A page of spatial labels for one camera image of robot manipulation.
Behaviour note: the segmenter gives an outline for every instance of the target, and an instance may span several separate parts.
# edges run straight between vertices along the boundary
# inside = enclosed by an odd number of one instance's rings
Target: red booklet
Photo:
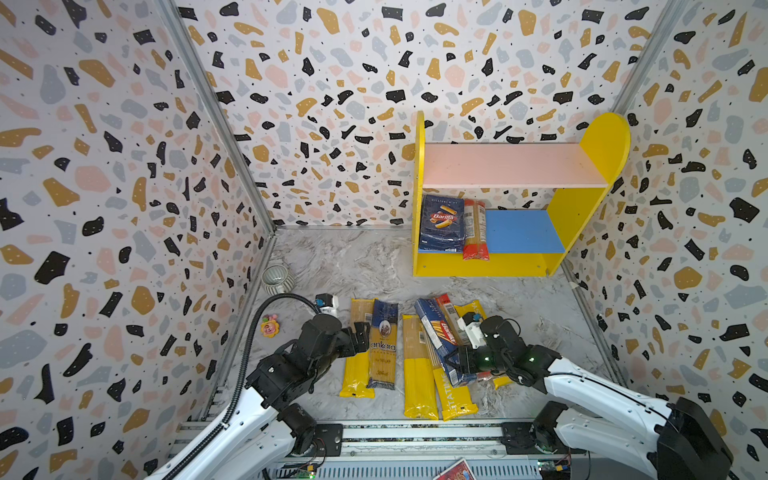
[[[467,461],[462,458],[432,480],[475,480],[475,476],[467,465]]]

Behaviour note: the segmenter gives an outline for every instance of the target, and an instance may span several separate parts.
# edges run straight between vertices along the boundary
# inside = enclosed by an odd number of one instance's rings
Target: pink shelf board
[[[604,188],[579,144],[426,144],[424,188]]]

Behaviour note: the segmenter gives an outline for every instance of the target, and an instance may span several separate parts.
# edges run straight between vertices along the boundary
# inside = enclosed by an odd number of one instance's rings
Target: blue shelf board
[[[485,236],[489,253],[564,253],[546,210],[487,210]],[[419,249],[419,253],[435,252]]]

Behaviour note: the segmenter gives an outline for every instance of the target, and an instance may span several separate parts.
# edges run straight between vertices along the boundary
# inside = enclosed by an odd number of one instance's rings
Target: yellow bottom panel
[[[461,253],[417,253],[414,276],[548,276],[558,253],[492,253],[491,260],[464,260]]]

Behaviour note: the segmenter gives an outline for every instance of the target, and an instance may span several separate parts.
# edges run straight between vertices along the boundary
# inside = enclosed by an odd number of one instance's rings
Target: wall
[[[568,257],[631,387],[699,402],[749,479],[768,471],[766,8],[690,3]]]
[[[0,13],[0,476],[143,478],[207,401],[263,231],[154,4]]]
[[[665,3],[178,2],[276,223],[388,226],[410,223],[417,110],[427,141],[578,141]]]

